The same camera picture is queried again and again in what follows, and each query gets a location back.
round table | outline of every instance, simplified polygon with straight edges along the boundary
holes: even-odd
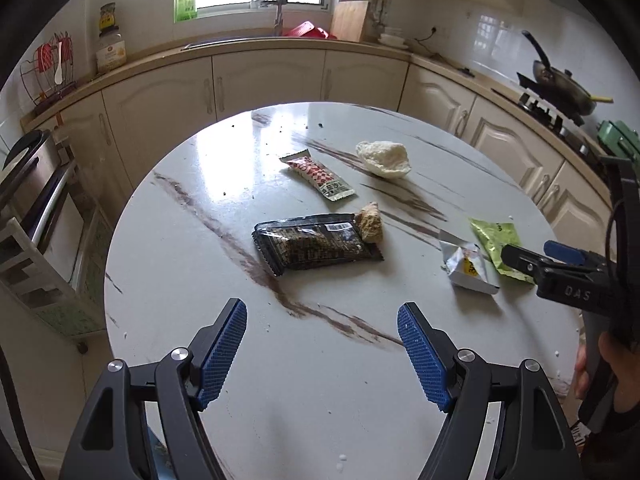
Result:
[[[353,155],[361,140],[402,142],[412,172],[373,177]],[[305,148],[356,196],[329,202],[278,160]],[[383,216],[383,262],[290,270],[270,288],[255,224],[357,212],[372,201]],[[127,204],[107,262],[111,347],[130,366],[158,361],[212,324],[228,298],[241,298],[244,339],[220,397],[201,414],[228,477],[416,479],[444,415],[426,400],[399,341],[396,313],[405,301],[487,362],[534,358],[556,391],[572,378],[575,311],[490,264],[496,296],[450,284],[438,231],[476,240],[469,218],[513,218],[523,246],[536,252],[555,239],[503,170],[429,124],[333,103],[239,114],[175,148]],[[490,406],[472,478],[484,479],[497,408]]]

frying pan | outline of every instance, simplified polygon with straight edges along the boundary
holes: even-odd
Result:
[[[596,103],[613,103],[613,99],[610,97],[595,97],[589,94],[573,80],[573,74],[569,70],[563,72],[552,67],[548,56],[536,38],[528,30],[523,30],[522,35],[531,42],[540,56],[540,60],[533,62],[533,75],[541,86],[556,90],[567,101],[575,104],[575,108],[582,116],[591,115],[595,110]]]

silver screw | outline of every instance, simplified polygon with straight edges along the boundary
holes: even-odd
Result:
[[[458,352],[458,359],[464,361],[465,363],[470,363],[476,358],[476,354],[474,354],[471,350],[461,350]]]
[[[524,367],[529,370],[529,372],[537,372],[538,370],[540,370],[540,364],[538,364],[538,362],[534,361],[533,359],[527,359],[526,361],[524,361]]]
[[[120,361],[120,359],[116,359],[115,361],[111,361],[107,365],[107,370],[110,372],[119,372],[120,370],[122,370],[123,366],[124,366],[124,363]]]
[[[171,352],[171,359],[174,361],[184,361],[189,355],[189,351],[186,348],[176,348]]]

green dish soap bottle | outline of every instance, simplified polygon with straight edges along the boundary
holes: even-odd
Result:
[[[175,0],[175,21],[185,22],[198,17],[196,0]]]

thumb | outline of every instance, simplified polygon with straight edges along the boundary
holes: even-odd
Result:
[[[603,332],[598,339],[598,348],[602,358],[609,363],[619,383],[633,377],[636,360],[634,355],[609,332]]]

